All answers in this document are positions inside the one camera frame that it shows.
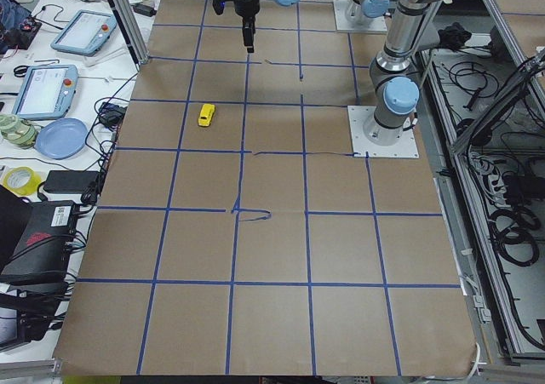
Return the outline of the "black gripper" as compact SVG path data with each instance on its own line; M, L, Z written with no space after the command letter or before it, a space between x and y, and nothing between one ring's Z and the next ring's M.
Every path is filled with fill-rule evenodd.
M255 21L260 11L260 0L233 0L235 13L243 18L243 40L248 53L255 52Z

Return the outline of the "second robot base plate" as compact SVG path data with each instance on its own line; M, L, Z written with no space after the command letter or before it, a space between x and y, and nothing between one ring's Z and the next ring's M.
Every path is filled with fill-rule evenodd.
M334 0L336 30L347 33L387 33L389 0Z

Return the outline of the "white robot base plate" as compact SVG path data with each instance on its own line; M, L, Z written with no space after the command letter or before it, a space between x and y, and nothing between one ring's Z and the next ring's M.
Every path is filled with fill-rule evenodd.
M414 131L406 118L402 127L385 129L375 120L374 106L347 108L352 149L358 158L419 158Z

